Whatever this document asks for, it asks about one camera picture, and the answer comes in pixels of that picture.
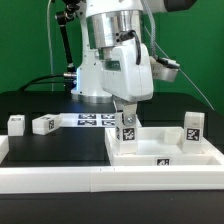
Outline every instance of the white tray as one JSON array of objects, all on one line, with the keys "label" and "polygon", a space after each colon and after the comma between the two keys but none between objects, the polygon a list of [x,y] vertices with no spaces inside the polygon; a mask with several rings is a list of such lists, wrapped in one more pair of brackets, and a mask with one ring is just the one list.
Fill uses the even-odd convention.
[{"label": "white tray", "polygon": [[[165,143],[167,129],[180,129],[182,137],[178,144]],[[205,138],[200,144],[186,144],[183,151],[183,129],[180,127],[138,128],[135,154],[118,153],[114,128],[105,130],[105,143],[112,166],[222,165],[224,161],[224,155]]]}]

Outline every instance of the black cable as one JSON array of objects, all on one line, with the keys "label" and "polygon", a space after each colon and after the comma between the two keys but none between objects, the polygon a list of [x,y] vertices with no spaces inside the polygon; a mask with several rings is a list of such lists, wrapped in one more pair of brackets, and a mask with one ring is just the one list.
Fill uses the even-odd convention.
[{"label": "black cable", "polygon": [[53,82],[32,82],[29,84],[26,84],[23,86],[23,89],[19,89],[20,91],[24,91],[26,88],[28,88],[31,85],[43,85],[43,84],[55,84],[55,83],[60,83],[60,84],[64,84],[64,83],[70,83],[71,81],[64,81],[64,82],[57,82],[57,81],[53,81]]},{"label": "black cable", "polygon": [[38,82],[38,81],[41,81],[41,80],[45,80],[45,79],[63,78],[63,77],[64,77],[63,74],[42,76],[42,77],[33,79],[33,80],[31,80],[30,82],[28,82],[27,84],[21,86],[21,87],[18,89],[18,91],[24,91],[24,90],[27,88],[27,86],[29,86],[29,84],[31,84],[31,83],[35,83],[35,82]]},{"label": "black cable", "polygon": [[120,34],[117,34],[117,36],[119,36],[119,38],[117,39],[117,42],[126,41],[126,40],[130,40],[132,38],[135,38],[135,43],[136,43],[136,48],[137,48],[136,65],[140,65],[141,59],[142,59],[141,42],[140,42],[135,30],[123,31]]},{"label": "black cable", "polygon": [[131,33],[135,37],[135,43],[136,43],[136,48],[137,48],[136,65],[140,65],[141,59],[142,59],[141,43],[140,43],[137,33],[135,31],[131,31]]}]

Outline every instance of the white block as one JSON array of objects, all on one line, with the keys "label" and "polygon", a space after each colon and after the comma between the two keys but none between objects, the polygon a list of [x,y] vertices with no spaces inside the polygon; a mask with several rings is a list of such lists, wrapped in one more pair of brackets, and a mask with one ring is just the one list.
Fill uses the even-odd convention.
[{"label": "white block", "polygon": [[122,120],[122,113],[115,114],[116,150],[118,154],[136,153],[138,149],[137,126],[125,126]]},{"label": "white block", "polygon": [[46,135],[59,128],[61,123],[60,115],[47,114],[32,121],[33,133]]},{"label": "white block", "polygon": [[9,152],[9,141],[7,136],[0,136],[0,164]]},{"label": "white block", "polygon": [[186,112],[184,120],[184,141],[200,143],[203,138],[204,113]]},{"label": "white block", "polygon": [[184,153],[202,153],[204,113],[186,112],[184,120]]},{"label": "white block", "polygon": [[25,130],[25,116],[12,115],[8,120],[8,135],[23,136]]}]

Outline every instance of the white box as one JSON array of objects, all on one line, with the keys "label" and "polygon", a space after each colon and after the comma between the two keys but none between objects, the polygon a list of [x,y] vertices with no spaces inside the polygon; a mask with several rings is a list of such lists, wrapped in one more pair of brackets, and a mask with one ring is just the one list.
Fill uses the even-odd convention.
[{"label": "white box", "polygon": [[39,135],[46,135],[58,129],[60,123],[60,115],[47,114],[32,121],[33,133]]},{"label": "white box", "polygon": [[[181,132],[181,139],[177,144],[166,143],[167,129]],[[184,145],[183,135],[184,130],[181,127],[138,128],[136,153],[119,154],[116,150],[114,128],[107,128],[105,143],[112,166],[210,166],[222,163],[224,156],[205,138],[195,145],[197,148],[192,153],[192,144]]]},{"label": "white box", "polygon": [[23,136],[25,130],[25,116],[11,115],[8,120],[8,135]]}]

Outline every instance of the white platform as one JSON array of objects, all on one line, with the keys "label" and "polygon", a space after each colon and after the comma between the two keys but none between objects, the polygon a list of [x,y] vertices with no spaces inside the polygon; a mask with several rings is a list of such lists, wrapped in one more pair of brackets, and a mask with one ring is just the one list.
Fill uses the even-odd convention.
[{"label": "white platform", "polygon": [[[138,155],[109,151],[112,163],[119,166],[0,168],[0,194],[224,189],[224,156],[208,141],[203,139],[202,154],[187,154],[182,153],[181,143],[165,147],[162,135],[155,136],[161,130],[144,129],[139,130],[146,139],[140,139]],[[113,138],[113,129],[106,133]],[[8,150],[7,136],[0,136],[1,161]],[[157,159],[167,158],[170,166],[157,166]]]}]

